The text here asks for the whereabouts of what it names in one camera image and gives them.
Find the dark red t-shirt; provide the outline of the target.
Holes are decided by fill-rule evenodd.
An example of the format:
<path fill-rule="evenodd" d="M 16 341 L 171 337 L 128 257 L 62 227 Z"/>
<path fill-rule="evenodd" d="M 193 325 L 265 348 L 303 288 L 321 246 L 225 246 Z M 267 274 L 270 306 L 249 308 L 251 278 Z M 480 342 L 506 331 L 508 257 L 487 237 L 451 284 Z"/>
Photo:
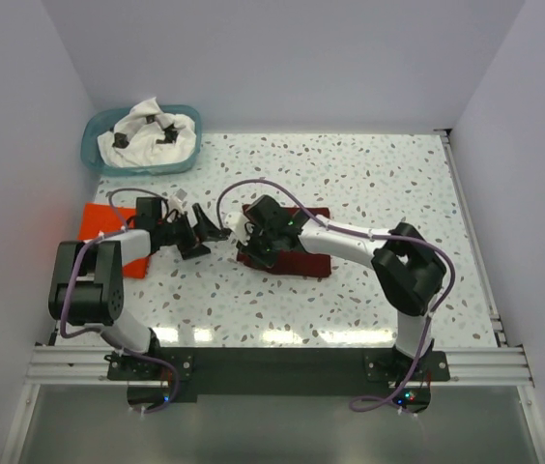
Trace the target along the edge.
<path fill-rule="evenodd" d="M 287 225 L 290 221 L 293 221 L 301 229 L 309 220 L 309 216 L 298 207 L 281 207 L 269 201 L 257 201 L 250 205 L 243 204 L 243 212 L 250 222 L 266 229 L 280 228 L 283 225 Z M 282 251 L 278 261 L 270 269 L 257 268 L 239 251 L 237 258 L 248 268 L 263 271 L 271 275 L 314 278 L 326 278 L 331 275 L 330 256 L 308 253 L 300 243 L 292 251 Z"/>

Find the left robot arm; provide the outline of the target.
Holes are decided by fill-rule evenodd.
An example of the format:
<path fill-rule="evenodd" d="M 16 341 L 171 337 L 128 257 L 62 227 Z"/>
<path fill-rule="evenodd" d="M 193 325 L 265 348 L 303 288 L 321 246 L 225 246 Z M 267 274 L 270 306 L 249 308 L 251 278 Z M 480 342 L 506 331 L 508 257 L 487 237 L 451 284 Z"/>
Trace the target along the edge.
<path fill-rule="evenodd" d="M 211 252 L 207 242 L 228 238 L 229 231 L 216 226 L 199 204 L 192 211 L 195 222 L 179 197 L 143 196 L 117 230 L 60 243 L 48 296 L 60 336 L 96 334 L 114 348 L 120 368 L 143 367 L 177 385 L 179 373 L 162 358 L 154 330 L 125 309 L 124 268 L 163 247 L 175 247 L 185 260 L 198 258 Z"/>

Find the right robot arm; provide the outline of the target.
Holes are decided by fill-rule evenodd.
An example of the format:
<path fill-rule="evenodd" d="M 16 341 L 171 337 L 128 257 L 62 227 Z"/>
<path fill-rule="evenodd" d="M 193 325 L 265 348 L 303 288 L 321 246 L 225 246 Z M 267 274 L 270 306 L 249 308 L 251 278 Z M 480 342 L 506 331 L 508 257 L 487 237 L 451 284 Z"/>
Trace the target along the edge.
<path fill-rule="evenodd" d="M 238 250 L 271 268 L 283 252 L 326 255 L 375 272 L 387 302 L 397 311 L 397 338 L 383 377 L 397 382 L 416 372 L 431 351 L 431 313 L 446 275 L 444 259 L 417 230 L 401 222 L 392 229 L 369 229 L 335 222 L 303 208 L 294 213 L 263 195 L 225 216 Z"/>

